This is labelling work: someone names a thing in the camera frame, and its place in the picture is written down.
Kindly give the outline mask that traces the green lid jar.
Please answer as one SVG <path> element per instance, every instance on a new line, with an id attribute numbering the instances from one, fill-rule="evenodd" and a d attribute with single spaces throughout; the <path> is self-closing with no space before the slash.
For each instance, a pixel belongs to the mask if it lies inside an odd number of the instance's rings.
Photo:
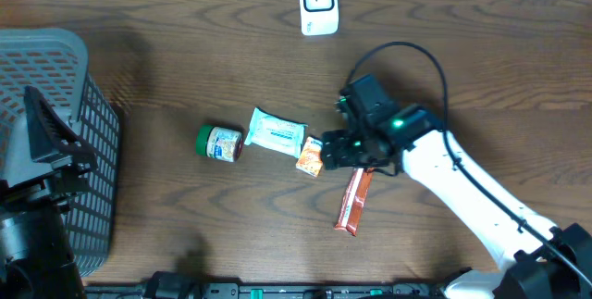
<path id="1" fill-rule="evenodd" d="M 241 132 L 203 125 L 198 131 L 195 152 L 199 156 L 234 163 L 240 157 L 242 145 Z"/>

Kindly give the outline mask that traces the teal wet wipes pack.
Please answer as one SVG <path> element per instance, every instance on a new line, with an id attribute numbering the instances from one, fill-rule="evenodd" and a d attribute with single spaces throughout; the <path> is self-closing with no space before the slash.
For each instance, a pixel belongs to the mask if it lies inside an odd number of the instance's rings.
<path id="1" fill-rule="evenodd" d="M 269 150 L 298 158 L 306 124 L 278 118 L 256 107 L 244 144 L 257 144 Z"/>

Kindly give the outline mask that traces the orange tissue pack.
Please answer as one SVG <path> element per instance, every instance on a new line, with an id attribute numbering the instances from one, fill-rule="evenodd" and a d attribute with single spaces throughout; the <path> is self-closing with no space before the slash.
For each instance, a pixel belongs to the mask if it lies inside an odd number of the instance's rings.
<path id="1" fill-rule="evenodd" d="M 309 136 L 296 163 L 296 169 L 317 177 L 323 167 L 321 160 L 322 146 L 323 144 L 320 140 Z"/>

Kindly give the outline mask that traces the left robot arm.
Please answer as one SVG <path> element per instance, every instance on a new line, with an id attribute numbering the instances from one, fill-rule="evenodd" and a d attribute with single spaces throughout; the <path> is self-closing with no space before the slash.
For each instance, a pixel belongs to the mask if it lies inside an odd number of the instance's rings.
<path id="1" fill-rule="evenodd" d="M 37 88 L 25 87 L 23 103 L 24 128 L 12 134 L 1 171 L 1 295 L 82 299 L 62 217 L 90 190 L 96 155 Z"/>

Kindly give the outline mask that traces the grey plastic mesh basket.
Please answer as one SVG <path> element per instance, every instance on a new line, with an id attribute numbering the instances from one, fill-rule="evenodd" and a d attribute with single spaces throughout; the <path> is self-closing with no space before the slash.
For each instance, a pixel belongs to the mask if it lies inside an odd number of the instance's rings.
<path id="1" fill-rule="evenodd" d="M 60 119 L 89 143 L 97 167 L 85 174 L 87 193 L 62 219 L 81 276 L 108 258 L 114 223 L 121 126 L 116 111 L 88 71 L 82 39 L 62 29 L 1 32 L 1 177 L 14 185 L 50 170 L 29 154 L 23 95 L 38 89 Z"/>

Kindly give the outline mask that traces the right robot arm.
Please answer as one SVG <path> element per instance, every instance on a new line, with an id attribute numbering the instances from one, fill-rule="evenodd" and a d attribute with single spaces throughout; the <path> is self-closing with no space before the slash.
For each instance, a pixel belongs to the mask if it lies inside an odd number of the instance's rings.
<path id="1" fill-rule="evenodd" d="M 445 298 L 588 298 L 591 236 L 560 229 L 506 191 L 419 105 L 400 108 L 367 75 L 344 87 L 348 126 L 323 134 L 328 170 L 394 164 L 435 194 L 486 247 L 496 273 L 469 270 L 442 285 Z"/>

